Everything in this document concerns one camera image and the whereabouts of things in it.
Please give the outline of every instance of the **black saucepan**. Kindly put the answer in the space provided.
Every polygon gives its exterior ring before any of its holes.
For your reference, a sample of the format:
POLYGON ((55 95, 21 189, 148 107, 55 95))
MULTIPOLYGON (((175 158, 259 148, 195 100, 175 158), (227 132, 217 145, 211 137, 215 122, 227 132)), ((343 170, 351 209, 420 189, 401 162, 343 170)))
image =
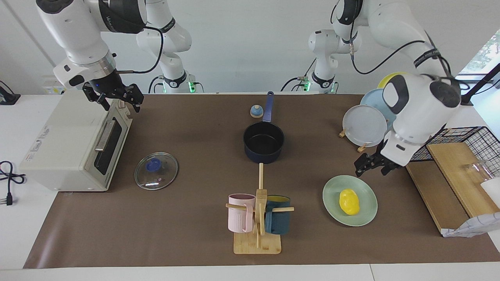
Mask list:
POLYGON ((245 153, 255 163, 269 164, 280 156, 285 135, 280 127, 271 123, 274 93, 267 93, 262 121, 248 126, 243 134, 245 153))

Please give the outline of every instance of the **brown table mat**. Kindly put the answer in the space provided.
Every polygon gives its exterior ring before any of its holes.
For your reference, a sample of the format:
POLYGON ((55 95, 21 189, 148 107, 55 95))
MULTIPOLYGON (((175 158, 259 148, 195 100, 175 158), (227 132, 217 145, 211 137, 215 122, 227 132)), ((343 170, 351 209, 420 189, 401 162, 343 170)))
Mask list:
POLYGON ((277 95, 272 121, 285 134, 279 159, 264 168, 269 194, 291 197, 290 233, 278 255, 235 255, 227 229, 229 194, 258 188, 243 131, 250 107, 265 95, 148 95, 133 114, 116 172, 105 193, 62 193, 24 268, 452 263, 500 261, 488 235, 443 238, 406 169, 361 179, 378 213, 349 227, 325 210, 322 191, 337 175, 354 175, 356 146, 339 138, 344 113, 360 95, 277 95), (147 191, 134 181, 153 152, 179 162, 176 180, 147 191))

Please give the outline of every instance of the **white table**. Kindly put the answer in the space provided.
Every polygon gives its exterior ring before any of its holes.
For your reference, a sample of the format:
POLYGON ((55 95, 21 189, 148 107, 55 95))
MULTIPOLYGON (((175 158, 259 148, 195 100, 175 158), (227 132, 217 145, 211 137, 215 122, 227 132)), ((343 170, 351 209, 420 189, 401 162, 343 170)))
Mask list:
MULTIPOLYGON (((15 106, 0 107, 1 160, 9 160, 14 166, 22 161, 60 99, 59 95, 23 95, 15 106)), ((473 107, 461 108, 448 123, 448 127, 485 125, 473 107)), ((7 188, 2 181, 0 197, 4 194, 7 188)), ((237 277, 238 281, 254 281, 256 275, 263 276, 263 280, 500 278, 500 262, 22 269, 56 194, 30 180, 23 185, 13 184, 14 206, 0 205, 0 280, 220 280, 221 277, 237 277)), ((500 231, 490 236, 500 249, 500 231)))

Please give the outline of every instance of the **black wire rack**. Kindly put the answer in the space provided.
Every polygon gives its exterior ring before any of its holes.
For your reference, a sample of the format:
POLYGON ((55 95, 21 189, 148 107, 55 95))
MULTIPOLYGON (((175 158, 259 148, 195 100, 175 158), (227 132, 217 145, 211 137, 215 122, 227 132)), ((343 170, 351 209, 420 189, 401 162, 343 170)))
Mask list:
POLYGON ((434 160, 427 145, 448 143, 466 143, 477 159, 488 160, 490 171, 500 177, 500 141, 484 126, 442 129, 413 155, 410 162, 434 160))

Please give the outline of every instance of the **light blue plate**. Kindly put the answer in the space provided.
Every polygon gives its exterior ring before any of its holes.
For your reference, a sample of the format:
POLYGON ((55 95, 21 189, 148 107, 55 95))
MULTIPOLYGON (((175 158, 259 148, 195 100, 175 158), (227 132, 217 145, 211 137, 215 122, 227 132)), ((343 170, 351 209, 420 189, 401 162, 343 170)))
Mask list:
POLYGON ((382 93, 384 89, 373 89, 367 92, 363 98, 361 99, 360 105, 367 105, 376 108, 382 115, 385 117, 387 121, 387 129, 393 126, 394 120, 396 120, 396 114, 394 114, 389 106, 387 106, 384 98, 382 97, 382 93))

